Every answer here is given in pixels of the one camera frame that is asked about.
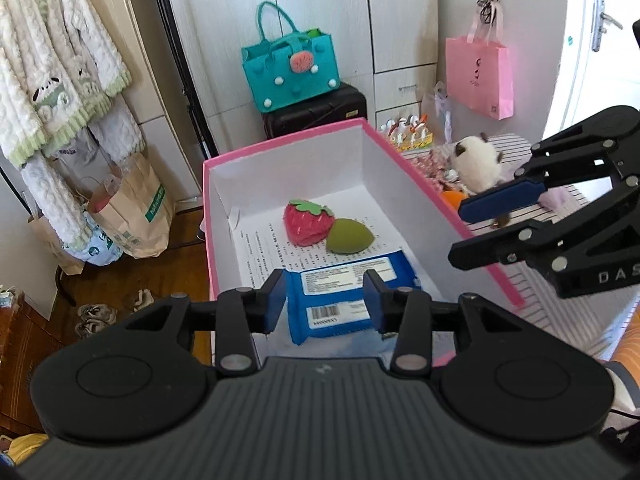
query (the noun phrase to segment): sneaker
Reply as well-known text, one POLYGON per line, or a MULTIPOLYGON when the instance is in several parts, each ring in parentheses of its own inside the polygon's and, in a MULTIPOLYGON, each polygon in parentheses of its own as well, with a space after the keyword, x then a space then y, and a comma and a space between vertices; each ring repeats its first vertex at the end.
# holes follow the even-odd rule
POLYGON ((108 326, 109 325, 100 319, 87 319, 86 321, 81 321, 76 325, 76 335, 80 339, 84 339, 104 330, 108 326))
POLYGON ((196 238, 198 240, 202 240, 203 242, 205 241, 205 235, 204 235, 204 220, 202 222, 200 222, 200 225, 198 227, 198 232, 196 233, 196 238))
POLYGON ((151 291, 148 288, 144 288, 138 291, 138 299, 133 302, 133 312, 142 310, 146 306, 153 304, 154 297, 151 295, 151 291))
POLYGON ((83 321, 88 321, 89 319, 97 319, 110 325, 115 323, 117 315, 117 310, 104 303, 83 305, 78 308, 78 316, 83 321))

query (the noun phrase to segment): teal felt bag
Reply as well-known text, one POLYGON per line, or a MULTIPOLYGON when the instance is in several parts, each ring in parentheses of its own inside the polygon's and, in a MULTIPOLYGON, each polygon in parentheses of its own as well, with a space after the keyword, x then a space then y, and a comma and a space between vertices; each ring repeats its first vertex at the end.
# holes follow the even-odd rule
POLYGON ((287 13, 271 2, 262 2, 257 13, 261 42, 242 48, 242 68, 261 112, 304 101, 340 86, 331 35, 313 28, 300 32, 287 13), (264 6, 278 10, 292 33, 274 41, 264 36, 264 6))

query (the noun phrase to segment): strawberry decoration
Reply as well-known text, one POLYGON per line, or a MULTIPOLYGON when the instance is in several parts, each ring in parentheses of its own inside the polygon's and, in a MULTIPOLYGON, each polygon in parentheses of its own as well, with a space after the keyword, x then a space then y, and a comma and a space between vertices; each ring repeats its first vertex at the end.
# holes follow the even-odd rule
POLYGON ((307 200, 291 200, 284 209, 287 237, 292 244, 300 247, 324 240, 334 220, 334 214, 327 206, 307 200))

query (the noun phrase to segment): green makeup sponge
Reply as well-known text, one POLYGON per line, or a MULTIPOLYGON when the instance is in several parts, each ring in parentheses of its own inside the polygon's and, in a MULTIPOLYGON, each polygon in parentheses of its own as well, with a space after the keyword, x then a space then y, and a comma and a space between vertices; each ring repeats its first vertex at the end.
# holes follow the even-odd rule
POLYGON ((373 240, 375 236, 366 225, 350 218, 338 218, 326 238, 326 250, 337 254, 359 253, 373 240))

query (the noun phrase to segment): fuzzy white jacket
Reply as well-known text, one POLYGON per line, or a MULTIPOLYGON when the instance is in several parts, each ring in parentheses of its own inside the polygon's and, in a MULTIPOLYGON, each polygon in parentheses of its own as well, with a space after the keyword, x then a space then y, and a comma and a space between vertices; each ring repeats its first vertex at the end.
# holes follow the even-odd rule
POLYGON ((89 0, 0 0, 0 70, 0 148, 15 166, 68 143, 131 81, 89 0))

